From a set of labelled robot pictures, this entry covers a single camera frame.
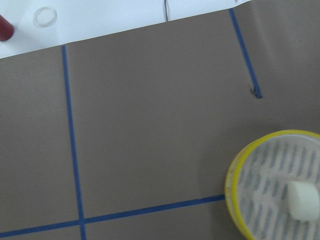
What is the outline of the white steamed bun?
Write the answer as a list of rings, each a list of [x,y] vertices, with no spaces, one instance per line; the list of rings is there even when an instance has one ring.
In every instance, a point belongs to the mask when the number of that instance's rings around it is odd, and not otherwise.
[[[307,181],[290,181],[287,185],[290,216],[302,222],[315,222],[320,218],[320,192]]]

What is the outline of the blue tape strip bottom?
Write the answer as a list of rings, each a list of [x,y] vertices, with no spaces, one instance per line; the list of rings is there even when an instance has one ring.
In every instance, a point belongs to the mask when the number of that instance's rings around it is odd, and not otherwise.
[[[204,197],[204,198],[197,198],[197,199],[168,203],[168,204],[163,204],[163,205],[145,207],[145,208],[140,208],[140,209],[98,215],[98,216],[93,216],[93,217],[87,217],[82,220],[77,219],[77,220],[70,220],[70,221],[52,223],[52,224],[47,224],[47,225],[39,225],[39,226],[34,226],[34,227],[15,229],[15,230],[1,232],[0,237],[1,238],[10,238],[10,237],[14,237],[14,236],[47,232],[47,231],[70,228],[70,227],[77,227],[77,226],[84,227],[85,225],[93,224],[93,223],[111,221],[111,220],[139,216],[139,215],[146,215],[146,214],[151,214],[151,213],[156,213],[156,212],[163,212],[163,211],[191,207],[191,206],[202,205],[202,204],[207,204],[207,203],[214,203],[214,202],[224,201],[225,199],[226,199],[226,197],[223,194],[208,196],[208,197]]]

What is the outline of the blue tape strip left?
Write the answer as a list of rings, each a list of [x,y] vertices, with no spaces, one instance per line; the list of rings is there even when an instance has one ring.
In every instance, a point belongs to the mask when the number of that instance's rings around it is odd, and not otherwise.
[[[77,202],[77,210],[78,210],[80,236],[81,236],[82,240],[86,240],[87,235],[86,235],[82,192],[81,192],[81,184],[80,184],[80,175],[79,175],[78,159],[77,159],[75,131],[74,131],[74,123],[73,123],[72,99],[71,99],[71,89],[70,89],[70,79],[69,79],[69,69],[68,69],[67,47],[65,45],[63,45],[61,47],[61,53],[62,53],[63,76],[64,76],[64,86],[65,86],[68,127],[69,127],[69,139],[70,139],[70,148],[71,148],[71,156],[72,156],[72,166],[73,166],[73,175],[74,175],[74,184],[75,184],[75,193],[76,193],[76,202]]]

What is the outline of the yellow bamboo steamer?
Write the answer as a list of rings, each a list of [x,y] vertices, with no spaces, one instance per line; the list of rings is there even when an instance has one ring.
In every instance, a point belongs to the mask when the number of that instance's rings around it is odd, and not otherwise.
[[[317,240],[320,222],[296,220],[290,182],[320,185],[320,136],[281,130],[244,147],[230,164],[224,193],[230,217],[247,240]]]

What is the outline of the red bottle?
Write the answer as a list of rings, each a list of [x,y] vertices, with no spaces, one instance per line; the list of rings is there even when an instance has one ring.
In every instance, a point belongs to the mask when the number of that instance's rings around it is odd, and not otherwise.
[[[0,41],[5,42],[14,35],[14,26],[0,15]]]

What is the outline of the short blue tape strip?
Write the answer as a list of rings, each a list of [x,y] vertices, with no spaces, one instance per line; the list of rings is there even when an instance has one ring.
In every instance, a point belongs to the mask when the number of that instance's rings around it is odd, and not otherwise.
[[[246,65],[246,68],[247,68],[247,71],[248,71],[248,74],[250,77],[250,83],[251,83],[250,91],[257,99],[262,99],[263,95],[261,92],[261,88],[260,88],[259,82],[257,80],[256,74],[255,74],[251,59],[250,59],[250,55],[248,53],[246,43],[245,43],[245,40],[244,40],[242,32],[241,32],[241,28],[238,23],[236,13],[233,8],[229,8],[228,12],[229,12],[229,16],[232,21],[232,25],[233,25],[233,28],[234,28],[234,31],[235,31],[242,55],[243,55],[243,59],[244,59],[244,62],[245,62],[245,65]]]

